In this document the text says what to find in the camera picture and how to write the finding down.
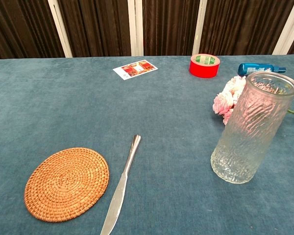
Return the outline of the textured clear glass vase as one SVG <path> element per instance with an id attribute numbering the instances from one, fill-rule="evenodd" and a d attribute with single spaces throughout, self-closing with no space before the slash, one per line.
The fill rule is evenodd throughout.
<path id="1" fill-rule="evenodd" d="M 212 170 L 233 184 L 249 182 L 294 98 L 294 80 L 258 71 L 246 85 L 211 155 Z"/>

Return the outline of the dark brown pleated curtain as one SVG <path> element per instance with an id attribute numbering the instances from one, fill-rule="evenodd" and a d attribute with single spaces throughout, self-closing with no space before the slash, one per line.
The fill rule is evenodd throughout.
<path id="1" fill-rule="evenodd" d="M 144 56 L 192 55 L 200 0 L 142 0 Z M 131 56 L 127 0 L 58 0 L 73 57 Z M 208 0 L 198 53 L 272 54 L 294 0 Z M 294 54 L 294 42 L 287 54 Z M 0 0 L 0 59 L 65 57 L 48 0 Z"/>

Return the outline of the red and white printed card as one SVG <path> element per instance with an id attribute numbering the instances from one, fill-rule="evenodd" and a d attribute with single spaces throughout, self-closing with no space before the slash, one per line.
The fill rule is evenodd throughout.
<path id="1" fill-rule="evenodd" d="M 147 60 L 140 60 L 113 69 L 113 71 L 123 80 L 128 80 L 155 70 L 158 70 L 158 68 Z"/>

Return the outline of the round woven rattan coaster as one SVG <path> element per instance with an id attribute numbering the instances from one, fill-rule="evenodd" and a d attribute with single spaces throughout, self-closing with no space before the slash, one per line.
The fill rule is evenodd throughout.
<path id="1" fill-rule="evenodd" d="M 64 222 L 91 208 L 105 193 L 109 167 L 98 152 L 74 147 L 46 158 L 24 189 L 28 212 L 46 222 Z"/>

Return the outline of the silver butter knife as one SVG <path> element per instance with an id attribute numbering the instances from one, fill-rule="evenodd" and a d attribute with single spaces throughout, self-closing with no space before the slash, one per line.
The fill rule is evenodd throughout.
<path id="1" fill-rule="evenodd" d="M 139 143 L 141 141 L 140 135 L 134 135 L 129 151 L 129 155 L 125 164 L 125 168 L 123 170 L 123 173 L 121 174 L 119 183 L 115 189 L 115 192 L 113 194 L 113 197 L 111 199 L 108 212 L 103 224 L 103 227 L 101 229 L 100 235 L 110 235 L 112 230 L 114 229 L 118 217 L 121 212 L 121 208 L 123 205 L 124 195 L 125 195 L 125 189 L 126 189 L 126 183 L 128 178 L 128 172 L 130 170 L 131 164 L 133 162 L 135 153 L 137 151 L 137 148 L 139 146 Z"/>

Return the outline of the red tape roll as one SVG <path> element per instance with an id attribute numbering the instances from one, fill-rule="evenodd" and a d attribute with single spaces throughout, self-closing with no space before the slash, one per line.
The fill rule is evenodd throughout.
<path id="1" fill-rule="evenodd" d="M 195 54 L 191 56 L 189 72 L 200 78 L 212 78 L 218 73 L 220 59 L 210 54 Z"/>

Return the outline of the pink artificial flower bouquet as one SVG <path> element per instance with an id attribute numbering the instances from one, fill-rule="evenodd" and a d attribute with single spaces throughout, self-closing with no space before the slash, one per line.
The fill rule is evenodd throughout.
<path id="1" fill-rule="evenodd" d="M 226 83 L 223 91 L 214 98 L 213 111 L 222 116 L 225 125 L 228 123 L 247 83 L 246 76 L 234 76 Z M 293 89 L 290 82 L 279 82 L 276 78 L 270 77 L 252 78 L 251 83 L 270 94 L 289 94 Z"/>

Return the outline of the blue velvet tablecloth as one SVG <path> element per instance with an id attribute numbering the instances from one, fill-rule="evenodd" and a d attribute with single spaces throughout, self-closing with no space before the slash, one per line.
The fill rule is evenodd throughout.
<path id="1" fill-rule="evenodd" d="M 192 76 L 188 56 L 147 60 L 157 70 L 126 81 L 114 68 L 136 57 L 0 60 L 0 235 L 98 235 L 135 134 L 114 235 L 294 235 L 294 115 L 250 182 L 230 184 L 210 166 L 224 129 L 216 94 L 242 62 L 282 66 L 294 79 L 294 55 L 222 56 L 212 79 Z M 73 220 L 37 220 L 25 208 L 26 182 L 71 147 L 104 156 L 107 190 Z"/>

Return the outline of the blue spray bottle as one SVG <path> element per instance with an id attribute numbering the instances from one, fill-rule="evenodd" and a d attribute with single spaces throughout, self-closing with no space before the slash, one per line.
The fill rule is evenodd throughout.
<path id="1" fill-rule="evenodd" d="M 285 73 L 285 67 L 274 66 L 272 64 L 259 64 L 259 63 L 241 63 L 238 67 L 239 76 L 247 76 L 257 71 L 269 71 L 275 73 Z"/>

